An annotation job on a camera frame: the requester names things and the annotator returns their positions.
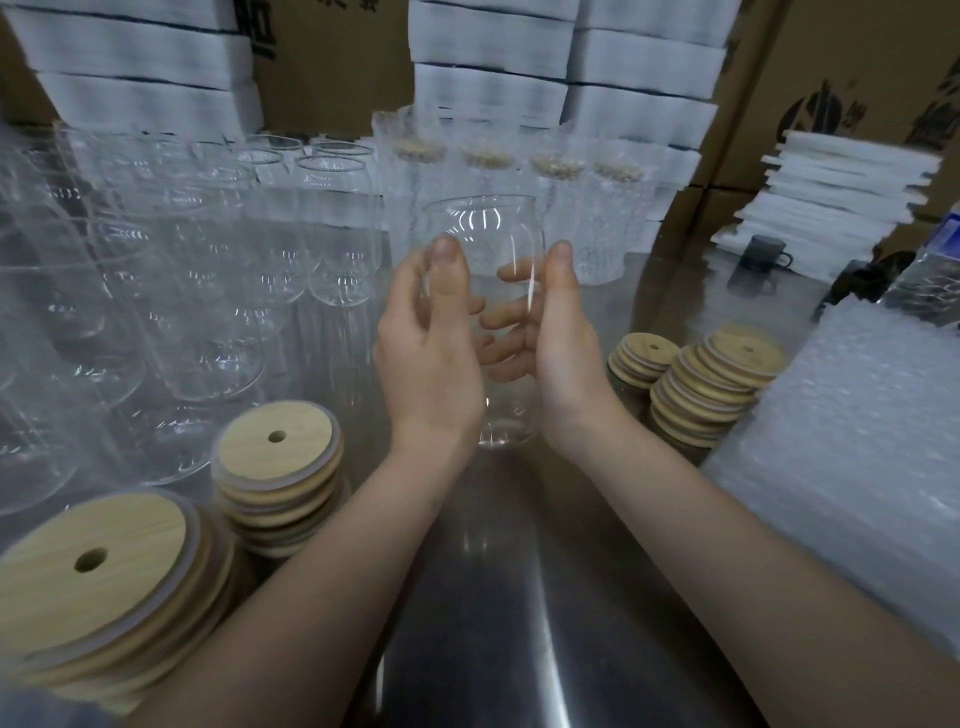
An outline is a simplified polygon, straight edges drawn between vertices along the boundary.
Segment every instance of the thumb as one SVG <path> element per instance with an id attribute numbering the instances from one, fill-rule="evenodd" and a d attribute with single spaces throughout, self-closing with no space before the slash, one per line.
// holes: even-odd
<path id="1" fill-rule="evenodd" d="M 469 331 L 470 270 L 460 243 L 441 235 L 430 248 L 430 330 Z"/>
<path id="2" fill-rule="evenodd" d="M 546 257 L 543 281 L 546 305 L 559 306 L 569 313 L 580 308 L 580 281 L 573 272 L 573 246 L 566 240 L 554 243 Z"/>

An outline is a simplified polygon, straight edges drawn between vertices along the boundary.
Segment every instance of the stack of bamboo lids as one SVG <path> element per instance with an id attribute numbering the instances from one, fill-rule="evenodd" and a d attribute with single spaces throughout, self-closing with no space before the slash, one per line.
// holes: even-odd
<path id="1" fill-rule="evenodd" d="M 0 558 L 13 679 L 124 715 L 252 591 L 222 519 L 160 490 L 70 508 Z"/>
<path id="2" fill-rule="evenodd" d="M 278 401 L 227 425 L 211 461 L 216 501 L 244 547 L 293 556 L 349 498 L 337 419 L 308 401 Z"/>
<path id="3" fill-rule="evenodd" d="M 650 414 L 674 440 L 712 449 L 786 367 L 764 338 L 718 331 L 686 347 L 650 392 Z"/>
<path id="4" fill-rule="evenodd" d="M 628 333 L 607 359 L 613 375 L 628 386 L 649 390 L 680 348 L 654 333 Z"/>

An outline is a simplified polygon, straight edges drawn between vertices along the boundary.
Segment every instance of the forearm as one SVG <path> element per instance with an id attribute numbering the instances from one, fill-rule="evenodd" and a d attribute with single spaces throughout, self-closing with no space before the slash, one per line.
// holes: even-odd
<path id="1" fill-rule="evenodd" d="M 339 726 L 457 472 L 392 453 L 131 717 L 130 726 Z"/>
<path id="2" fill-rule="evenodd" d="M 960 667 L 618 410 L 578 464 L 774 726 L 947 725 Z"/>

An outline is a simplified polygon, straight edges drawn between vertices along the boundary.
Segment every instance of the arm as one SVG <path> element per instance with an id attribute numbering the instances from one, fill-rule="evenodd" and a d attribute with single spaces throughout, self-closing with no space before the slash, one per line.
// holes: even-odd
<path id="1" fill-rule="evenodd" d="M 151 692 L 128 725 L 339 726 L 420 542 L 479 437 L 483 381 L 456 241 L 397 269 L 374 349 L 390 454 L 348 504 Z"/>
<path id="2" fill-rule="evenodd" d="M 536 373 L 547 440 L 593 480 L 770 724 L 956 724 L 956 661 L 764 525 L 627 413 L 580 308 L 571 258 L 567 243 L 554 246 L 544 306 L 527 319 L 506 309 L 481 316 L 487 328 L 528 329 L 513 337 L 516 348 L 481 351 L 481 361 L 499 362 L 491 377 Z"/>

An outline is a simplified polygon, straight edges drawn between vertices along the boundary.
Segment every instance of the fingernail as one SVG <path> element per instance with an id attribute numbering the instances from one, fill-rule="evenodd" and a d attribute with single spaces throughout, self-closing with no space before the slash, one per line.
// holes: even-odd
<path id="1" fill-rule="evenodd" d="M 449 235 L 441 235 L 433 241 L 430 249 L 430 262 L 437 265 L 452 263 L 457 257 L 457 245 Z"/>
<path id="2" fill-rule="evenodd" d="M 553 255 L 558 257 L 560 260 L 572 260 L 573 246 L 565 240 L 561 240 L 559 243 L 553 246 Z"/>

